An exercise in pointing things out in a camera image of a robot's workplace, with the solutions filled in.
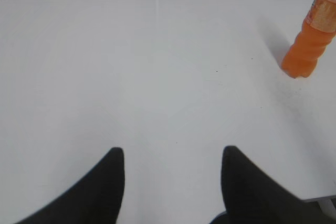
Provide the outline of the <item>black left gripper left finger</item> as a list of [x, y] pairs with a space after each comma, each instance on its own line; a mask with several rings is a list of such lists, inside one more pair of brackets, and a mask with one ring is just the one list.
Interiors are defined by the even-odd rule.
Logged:
[[116, 223], [124, 194], [124, 152], [110, 151], [62, 195], [19, 223]]

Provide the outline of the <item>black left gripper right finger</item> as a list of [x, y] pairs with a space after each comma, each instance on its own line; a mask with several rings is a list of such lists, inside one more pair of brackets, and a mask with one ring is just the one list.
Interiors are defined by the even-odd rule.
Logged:
[[285, 190], [235, 146], [223, 150], [226, 212], [213, 223], [323, 223], [323, 214]]

